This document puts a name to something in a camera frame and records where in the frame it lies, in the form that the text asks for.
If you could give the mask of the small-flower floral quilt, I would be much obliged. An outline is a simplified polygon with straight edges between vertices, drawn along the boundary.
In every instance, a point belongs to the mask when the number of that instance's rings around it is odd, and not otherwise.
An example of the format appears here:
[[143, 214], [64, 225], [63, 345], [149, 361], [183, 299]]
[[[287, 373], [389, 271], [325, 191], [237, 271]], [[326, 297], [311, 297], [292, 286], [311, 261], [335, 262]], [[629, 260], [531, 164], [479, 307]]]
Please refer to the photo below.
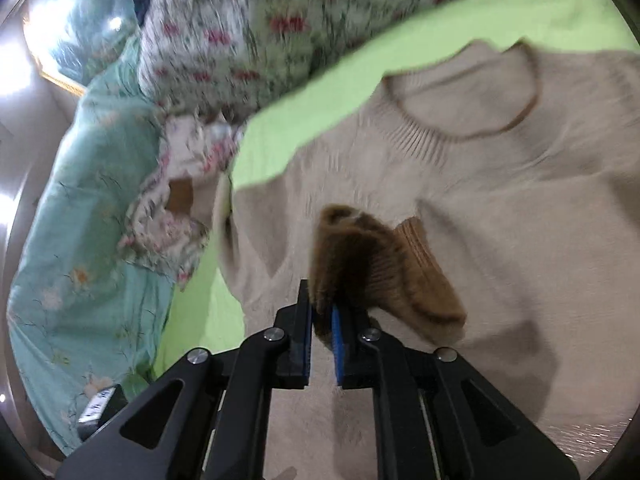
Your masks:
[[171, 205], [172, 190], [224, 174], [250, 115], [412, 14], [450, 0], [150, 0], [138, 83], [160, 107], [157, 166], [126, 215], [127, 262], [190, 280], [208, 209]]

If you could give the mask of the teal floral blanket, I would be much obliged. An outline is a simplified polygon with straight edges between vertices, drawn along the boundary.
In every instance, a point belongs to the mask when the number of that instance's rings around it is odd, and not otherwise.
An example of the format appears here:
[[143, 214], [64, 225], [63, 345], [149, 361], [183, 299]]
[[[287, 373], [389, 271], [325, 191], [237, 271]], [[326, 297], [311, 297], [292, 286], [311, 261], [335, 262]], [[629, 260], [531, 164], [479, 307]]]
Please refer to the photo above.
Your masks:
[[18, 372], [66, 454], [78, 448], [78, 418], [99, 390], [116, 384], [133, 398], [146, 388], [171, 302], [171, 281], [118, 249], [160, 140], [158, 109], [138, 85], [139, 54], [130, 38], [80, 99], [9, 293]]

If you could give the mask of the beige knit sweater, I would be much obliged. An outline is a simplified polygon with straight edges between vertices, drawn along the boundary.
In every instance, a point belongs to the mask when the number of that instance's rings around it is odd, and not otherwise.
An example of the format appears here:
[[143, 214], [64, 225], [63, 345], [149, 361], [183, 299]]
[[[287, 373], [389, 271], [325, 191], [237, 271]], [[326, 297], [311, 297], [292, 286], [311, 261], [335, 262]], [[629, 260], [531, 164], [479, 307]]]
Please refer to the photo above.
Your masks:
[[385, 77], [275, 177], [218, 188], [213, 230], [249, 333], [309, 271], [325, 206], [418, 219], [466, 322], [376, 311], [409, 347], [453, 342], [591, 476], [639, 403], [639, 57], [473, 42]]

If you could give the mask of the lime green bed sheet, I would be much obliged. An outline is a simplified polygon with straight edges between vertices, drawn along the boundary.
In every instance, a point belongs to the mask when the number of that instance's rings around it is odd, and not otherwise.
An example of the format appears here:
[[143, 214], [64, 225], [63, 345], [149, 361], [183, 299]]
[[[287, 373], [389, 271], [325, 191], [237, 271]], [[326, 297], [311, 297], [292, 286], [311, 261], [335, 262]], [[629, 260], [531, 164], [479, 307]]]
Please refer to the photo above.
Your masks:
[[[631, 21], [613, 0], [444, 3], [387, 29], [259, 112], [248, 123], [232, 181], [247, 186], [281, 172], [298, 148], [356, 110], [385, 74], [440, 62], [473, 40], [504, 49], [520, 39], [559, 51], [639, 49]], [[153, 372], [162, 374], [194, 347], [217, 353], [243, 337], [240, 304], [224, 284], [210, 240], [190, 281], [174, 290]]]

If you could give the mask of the gold-framed picture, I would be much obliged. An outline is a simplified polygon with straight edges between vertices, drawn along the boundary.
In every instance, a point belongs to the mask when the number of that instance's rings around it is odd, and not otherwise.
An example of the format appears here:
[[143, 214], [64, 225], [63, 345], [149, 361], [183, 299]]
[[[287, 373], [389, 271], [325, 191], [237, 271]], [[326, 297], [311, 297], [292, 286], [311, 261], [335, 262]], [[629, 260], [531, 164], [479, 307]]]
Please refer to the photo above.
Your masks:
[[74, 96], [138, 31], [132, 0], [26, 0], [23, 32], [40, 76]]

